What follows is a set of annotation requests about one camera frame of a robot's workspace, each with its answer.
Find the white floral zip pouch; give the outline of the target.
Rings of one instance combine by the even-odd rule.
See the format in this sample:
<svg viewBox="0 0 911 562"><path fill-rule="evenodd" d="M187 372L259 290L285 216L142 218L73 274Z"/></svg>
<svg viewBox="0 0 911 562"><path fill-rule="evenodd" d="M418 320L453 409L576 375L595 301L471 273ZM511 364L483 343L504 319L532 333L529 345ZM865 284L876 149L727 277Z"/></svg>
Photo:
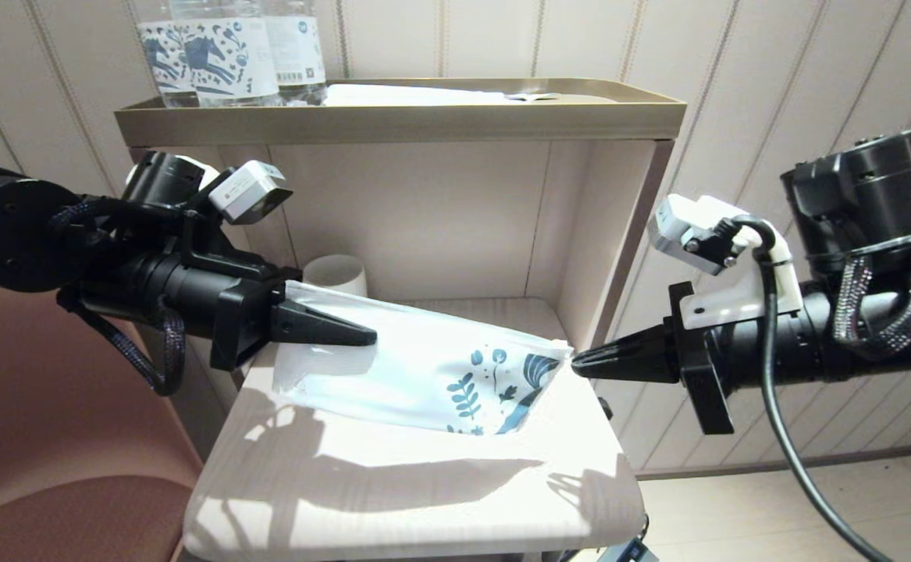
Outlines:
<svg viewBox="0 0 911 562"><path fill-rule="evenodd" d="M497 436L518 430L572 348L497 325L287 282L288 298L376 331L370 346L281 343L271 387L349 418Z"/></svg>

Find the white ribbed ceramic mug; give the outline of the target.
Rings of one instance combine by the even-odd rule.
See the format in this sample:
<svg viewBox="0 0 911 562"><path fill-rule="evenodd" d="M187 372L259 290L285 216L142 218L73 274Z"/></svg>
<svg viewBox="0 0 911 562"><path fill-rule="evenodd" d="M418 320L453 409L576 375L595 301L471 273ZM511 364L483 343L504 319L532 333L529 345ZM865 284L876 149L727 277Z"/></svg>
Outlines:
<svg viewBox="0 0 911 562"><path fill-rule="evenodd" d="M302 282L358 297L368 295L365 263L355 256L330 254L303 267Z"/></svg>

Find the light wood shelf table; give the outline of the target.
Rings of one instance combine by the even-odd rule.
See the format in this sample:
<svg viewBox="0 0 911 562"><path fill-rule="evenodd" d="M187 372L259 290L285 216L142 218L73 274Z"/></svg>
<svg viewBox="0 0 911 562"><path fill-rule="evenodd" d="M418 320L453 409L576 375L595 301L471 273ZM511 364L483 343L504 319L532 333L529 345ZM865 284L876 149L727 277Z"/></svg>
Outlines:
<svg viewBox="0 0 911 562"><path fill-rule="evenodd" d="M258 159L294 196L276 237L301 265L358 256L372 297L565 338L610 337L670 140L175 146ZM626 542L630 464L590 384L563 370L525 427L473 438L283 404L276 352L246 374L185 515L187 558L323 562L537 555Z"/></svg>

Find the blue black base device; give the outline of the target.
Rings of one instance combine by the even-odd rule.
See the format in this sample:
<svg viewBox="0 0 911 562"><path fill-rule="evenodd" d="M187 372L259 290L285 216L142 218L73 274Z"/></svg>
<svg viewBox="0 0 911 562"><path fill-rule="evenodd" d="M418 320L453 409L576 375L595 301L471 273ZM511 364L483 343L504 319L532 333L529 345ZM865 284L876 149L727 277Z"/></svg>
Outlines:
<svg viewBox="0 0 911 562"><path fill-rule="evenodd" d="M605 547L595 562L660 562L660 558L639 538Z"/></svg>

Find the bronze metal tray top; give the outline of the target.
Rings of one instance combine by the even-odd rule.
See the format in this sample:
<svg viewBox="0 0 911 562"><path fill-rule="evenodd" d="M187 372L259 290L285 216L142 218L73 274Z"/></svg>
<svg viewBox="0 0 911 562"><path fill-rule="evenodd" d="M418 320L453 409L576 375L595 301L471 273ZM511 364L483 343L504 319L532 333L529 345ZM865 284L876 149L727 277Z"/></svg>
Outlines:
<svg viewBox="0 0 911 562"><path fill-rule="evenodd" d="M673 140L686 103L611 80L575 77L383 79L383 86L505 94L519 104L166 108L152 98L117 110L130 148L472 141Z"/></svg>

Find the reddish brown chair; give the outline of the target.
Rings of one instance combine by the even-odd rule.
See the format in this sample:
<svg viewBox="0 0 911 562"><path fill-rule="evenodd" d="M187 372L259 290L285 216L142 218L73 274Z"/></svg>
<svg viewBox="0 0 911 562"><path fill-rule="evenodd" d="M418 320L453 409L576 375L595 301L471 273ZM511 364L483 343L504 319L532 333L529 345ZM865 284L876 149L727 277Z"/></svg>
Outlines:
<svg viewBox="0 0 911 562"><path fill-rule="evenodd" d="M202 462L52 293L0 290L0 562L176 562Z"/></svg>

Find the flat white plastic packet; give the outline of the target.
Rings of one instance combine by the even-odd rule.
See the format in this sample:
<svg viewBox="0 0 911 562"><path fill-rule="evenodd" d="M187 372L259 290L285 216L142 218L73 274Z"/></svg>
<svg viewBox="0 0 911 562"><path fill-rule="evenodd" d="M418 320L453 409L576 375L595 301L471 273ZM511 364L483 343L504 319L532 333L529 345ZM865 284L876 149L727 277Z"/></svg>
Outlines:
<svg viewBox="0 0 911 562"><path fill-rule="evenodd" d="M500 92L379 84L334 84L327 88L325 107L408 107L519 105Z"/></svg>

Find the clear bottle horse print label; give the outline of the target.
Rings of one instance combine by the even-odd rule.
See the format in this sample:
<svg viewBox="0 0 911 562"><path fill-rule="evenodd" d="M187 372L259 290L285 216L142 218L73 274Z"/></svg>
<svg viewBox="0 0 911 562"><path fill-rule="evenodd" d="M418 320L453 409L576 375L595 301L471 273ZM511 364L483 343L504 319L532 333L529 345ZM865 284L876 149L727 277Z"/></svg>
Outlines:
<svg viewBox="0 0 911 562"><path fill-rule="evenodd" d="M138 38L158 93L167 108L195 108L183 36L169 0L133 0Z"/></svg>
<svg viewBox="0 0 911 562"><path fill-rule="evenodd" d="M277 106L262 0L167 0L202 108Z"/></svg>

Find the clear bottle barcode label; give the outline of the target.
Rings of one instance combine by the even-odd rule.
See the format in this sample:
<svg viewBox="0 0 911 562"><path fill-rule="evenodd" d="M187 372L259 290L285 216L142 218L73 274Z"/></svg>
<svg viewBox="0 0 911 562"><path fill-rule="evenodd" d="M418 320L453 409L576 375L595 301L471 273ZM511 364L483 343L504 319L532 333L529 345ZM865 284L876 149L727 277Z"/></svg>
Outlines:
<svg viewBox="0 0 911 562"><path fill-rule="evenodd" d="M262 7L283 105L323 105L326 64L313 0L262 0Z"/></svg>

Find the brown wall baseboard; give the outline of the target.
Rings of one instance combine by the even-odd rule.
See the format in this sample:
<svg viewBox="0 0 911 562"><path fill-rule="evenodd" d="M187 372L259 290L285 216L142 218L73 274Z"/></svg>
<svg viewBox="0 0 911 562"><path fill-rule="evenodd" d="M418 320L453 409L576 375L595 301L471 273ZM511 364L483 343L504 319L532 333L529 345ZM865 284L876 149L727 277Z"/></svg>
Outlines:
<svg viewBox="0 0 911 562"><path fill-rule="evenodd" d="M802 460L802 463L806 468L819 468L840 464L879 461L883 459L893 459L908 456L911 456L911 446L902 446L887 450L875 450L851 454L836 454L823 457L813 457ZM782 470L789 470L789 464L787 461L720 465L712 468L683 468L670 471L644 471L637 473L635 477L640 482L644 482L672 478L701 478Z"/></svg>

